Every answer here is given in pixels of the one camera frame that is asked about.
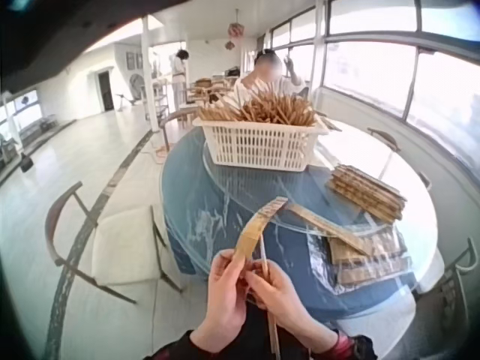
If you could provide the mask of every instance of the person in white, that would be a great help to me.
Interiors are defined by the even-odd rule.
[[[187,50],[180,49],[172,58],[172,89],[175,110],[185,102],[185,90],[187,89],[187,77],[185,70],[185,61],[188,60],[190,54]]]
[[[283,61],[290,78],[282,76],[282,61],[274,50],[264,49],[258,52],[253,71],[235,82],[233,98],[243,104],[250,99],[251,89],[266,86],[284,94],[299,93],[305,88],[305,81],[296,74],[291,58],[285,58]]]

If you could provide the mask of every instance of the doorway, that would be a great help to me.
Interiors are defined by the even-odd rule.
[[[98,85],[102,95],[103,108],[105,111],[113,110],[112,89],[110,88],[110,74],[108,71],[98,74]]]

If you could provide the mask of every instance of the window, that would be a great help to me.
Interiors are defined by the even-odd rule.
[[[295,72],[304,80],[310,81],[314,61],[314,45],[296,46],[290,50],[290,58]]]
[[[480,179],[480,66],[440,52],[421,53],[407,121]]]
[[[402,116],[415,51],[413,46],[395,43],[330,43],[324,84]]]
[[[18,112],[15,115],[15,122],[20,129],[26,128],[30,124],[42,119],[42,109],[37,103],[33,106],[27,107],[22,112]]]
[[[285,65],[284,59],[288,56],[288,49],[275,50],[275,53],[282,61],[282,75],[287,75],[287,66]]]
[[[17,97],[15,100],[15,109],[17,112],[21,111],[23,108],[38,102],[37,91],[30,91],[26,94],[23,94]]]
[[[291,41],[300,41],[315,37],[315,9],[308,11],[292,20]]]
[[[335,0],[331,3],[331,34],[416,29],[413,0]]]
[[[272,33],[267,31],[265,37],[263,38],[263,49],[270,49],[272,47]]]
[[[422,0],[424,32],[480,41],[480,7],[474,1]]]
[[[10,128],[8,127],[8,122],[0,124],[0,134],[5,138],[5,140],[10,140],[12,134],[10,133]]]
[[[180,49],[185,49],[185,46],[186,43],[184,41],[152,46],[150,49],[154,53],[154,56],[152,56],[150,60],[157,63],[157,69],[160,71],[160,74],[170,74],[172,73],[172,57]]]
[[[10,116],[13,116],[15,114],[15,104],[13,101],[10,103],[7,103],[7,108],[8,108],[8,113]],[[5,112],[5,107],[0,106],[0,122],[3,122],[4,120],[7,119],[7,113]]]
[[[290,42],[290,23],[282,25],[273,31],[272,47],[281,47]]]

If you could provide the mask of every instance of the hanging lantern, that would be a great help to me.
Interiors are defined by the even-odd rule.
[[[232,22],[228,27],[228,36],[231,39],[243,38],[245,27],[239,23],[239,9],[235,9],[236,22]]]
[[[225,44],[225,49],[231,50],[235,47],[235,44],[232,41],[229,41],[228,43]]]

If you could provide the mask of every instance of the white chair cushion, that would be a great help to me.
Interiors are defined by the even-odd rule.
[[[160,277],[150,206],[103,219],[93,241],[91,272],[99,285]]]
[[[379,304],[375,313],[336,321],[349,336],[365,335],[373,342],[379,359],[384,358],[407,332],[415,317],[416,303],[408,287]]]
[[[443,262],[442,254],[439,252],[438,248],[433,255],[433,260],[430,266],[428,267],[427,273],[425,276],[420,279],[416,287],[418,294],[425,294],[432,290],[435,285],[442,278],[445,273],[445,263]]]

